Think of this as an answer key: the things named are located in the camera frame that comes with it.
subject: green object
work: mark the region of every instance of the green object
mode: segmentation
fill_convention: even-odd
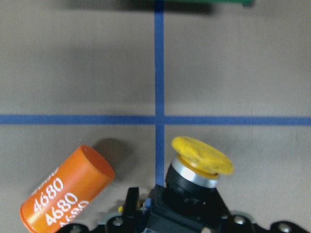
[[[235,2],[241,3],[243,6],[251,6],[255,0],[164,0],[173,2],[187,2],[187,3],[216,3],[216,2]]]

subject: horizontal blue line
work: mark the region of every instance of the horizontal blue line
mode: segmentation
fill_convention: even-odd
[[[311,126],[311,117],[299,116],[107,116],[107,115],[0,115],[0,124],[99,125],[288,125]]]

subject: gray surface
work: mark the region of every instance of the gray surface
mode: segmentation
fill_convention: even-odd
[[[1,1],[0,114],[153,115],[154,13],[124,2]],[[310,11],[309,0],[169,5],[166,114],[310,116]],[[230,209],[311,230],[310,127],[167,126],[166,167],[180,134],[232,159],[218,185]],[[94,227],[128,187],[153,187],[154,126],[0,125],[3,232],[27,232],[20,205],[80,144],[120,165],[78,221]]]

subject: vertical blue line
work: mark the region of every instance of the vertical blue line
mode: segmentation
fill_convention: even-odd
[[[164,186],[164,1],[155,1],[155,183]]]

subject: orange battery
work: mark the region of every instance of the orange battery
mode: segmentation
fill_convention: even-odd
[[[82,145],[22,204],[22,222],[31,233],[55,233],[78,216],[114,178],[107,160]]]

